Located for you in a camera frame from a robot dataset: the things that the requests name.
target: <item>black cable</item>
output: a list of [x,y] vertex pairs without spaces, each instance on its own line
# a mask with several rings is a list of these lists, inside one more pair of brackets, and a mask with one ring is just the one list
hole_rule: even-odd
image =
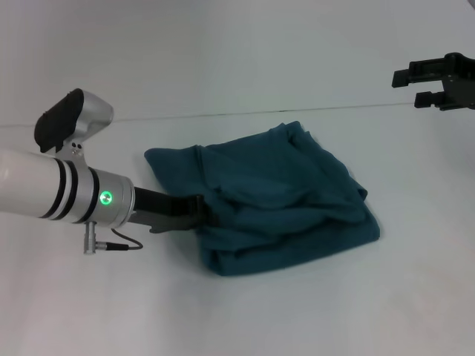
[[131,243],[135,243],[137,246],[129,246],[129,250],[140,250],[143,248],[143,245],[139,243],[137,240],[131,239],[130,237],[125,236],[124,234],[119,233],[115,228],[111,229],[118,237],[123,238],[124,240],[130,241]]

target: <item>white surface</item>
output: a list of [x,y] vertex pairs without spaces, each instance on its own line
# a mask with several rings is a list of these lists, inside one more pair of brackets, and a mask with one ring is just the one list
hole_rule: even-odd
[[51,208],[58,187],[59,168],[54,159],[0,150],[0,211],[43,216]]
[[[475,349],[475,120],[411,106],[123,122],[88,163],[155,188],[143,151],[300,120],[369,190],[382,239],[251,277],[205,271],[189,233],[82,256],[82,227],[0,215],[0,355],[446,356]],[[35,149],[32,130],[0,130]],[[114,240],[98,231],[101,240]]]
[[466,0],[2,0],[0,124],[68,91],[118,119],[413,102],[409,61],[475,57]]

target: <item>teal towel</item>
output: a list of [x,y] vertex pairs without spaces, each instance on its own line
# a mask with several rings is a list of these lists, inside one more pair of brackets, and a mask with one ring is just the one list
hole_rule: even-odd
[[217,274],[290,267],[379,238],[367,192],[299,122],[145,158],[169,194],[202,194],[219,216],[220,227],[197,230]]

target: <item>green led light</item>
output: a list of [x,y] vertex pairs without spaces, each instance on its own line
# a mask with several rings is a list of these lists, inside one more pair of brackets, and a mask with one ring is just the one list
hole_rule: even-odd
[[109,205],[112,203],[112,193],[110,191],[103,191],[99,196],[99,201],[103,205]]

